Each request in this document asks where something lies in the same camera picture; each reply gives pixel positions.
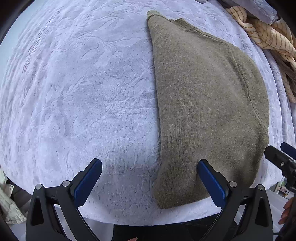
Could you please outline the person right hand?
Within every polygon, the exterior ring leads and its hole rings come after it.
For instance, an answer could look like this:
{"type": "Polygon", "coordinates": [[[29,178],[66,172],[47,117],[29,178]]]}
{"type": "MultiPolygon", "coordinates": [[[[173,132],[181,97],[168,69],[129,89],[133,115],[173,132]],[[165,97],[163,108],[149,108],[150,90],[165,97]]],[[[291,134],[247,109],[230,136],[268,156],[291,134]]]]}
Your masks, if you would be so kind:
{"type": "Polygon", "coordinates": [[[284,211],[281,214],[280,220],[278,222],[279,225],[282,225],[286,222],[288,215],[290,213],[292,203],[293,203],[294,198],[292,197],[283,207],[284,211]]]}

